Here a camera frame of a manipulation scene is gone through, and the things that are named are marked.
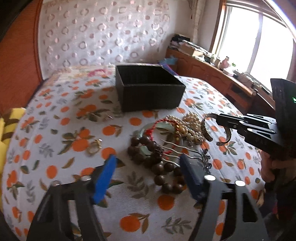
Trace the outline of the right hand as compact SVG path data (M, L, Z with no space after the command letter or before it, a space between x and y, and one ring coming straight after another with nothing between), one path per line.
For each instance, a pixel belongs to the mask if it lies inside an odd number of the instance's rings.
M295 167L295 159L285 161L272 159L270 154L261 151L261 177L264 182L271 182L275 179L273 170Z

